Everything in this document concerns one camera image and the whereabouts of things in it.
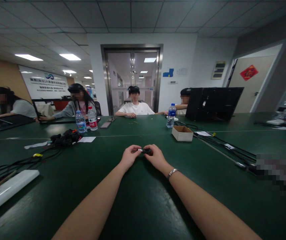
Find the door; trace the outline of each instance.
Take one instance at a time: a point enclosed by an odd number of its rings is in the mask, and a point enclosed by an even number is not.
[[[249,113],[255,99],[260,94],[260,89],[269,72],[275,56],[239,58],[234,69],[229,87],[244,87],[243,93],[234,113]],[[240,74],[253,65],[258,73],[245,80]]]
[[[157,112],[158,49],[108,49],[105,50],[110,115],[130,102],[128,87],[140,88],[140,101]]]

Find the red decoration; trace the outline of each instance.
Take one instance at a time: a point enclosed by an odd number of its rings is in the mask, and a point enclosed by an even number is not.
[[[241,72],[240,75],[243,77],[245,81],[247,81],[258,73],[259,71],[256,70],[256,68],[253,65],[251,65],[247,69],[245,69],[243,72]]]

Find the silver bracelet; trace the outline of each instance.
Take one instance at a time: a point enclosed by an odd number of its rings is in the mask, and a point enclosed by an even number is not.
[[[172,176],[173,173],[175,173],[176,171],[179,172],[179,170],[177,170],[176,168],[174,168],[172,171],[170,171],[169,175],[167,176],[167,179],[170,179],[170,176]]]

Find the small brown box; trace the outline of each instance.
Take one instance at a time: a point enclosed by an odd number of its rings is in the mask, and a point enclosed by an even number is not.
[[[185,126],[173,126],[172,134],[177,141],[191,142],[193,140],[193,131]]]

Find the doorway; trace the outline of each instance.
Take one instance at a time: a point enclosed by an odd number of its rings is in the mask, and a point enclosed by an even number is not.
[[[234,60],[227,87],[244,87],[234,113],[254,111],[281,47],[282,44],[276,45]]]
[[[104,48],[102,54],[106,63],[109,115],[115,115],[124,104],[131,102],[129,86],[138,86],[139,101],[157,112],[161,48]]]

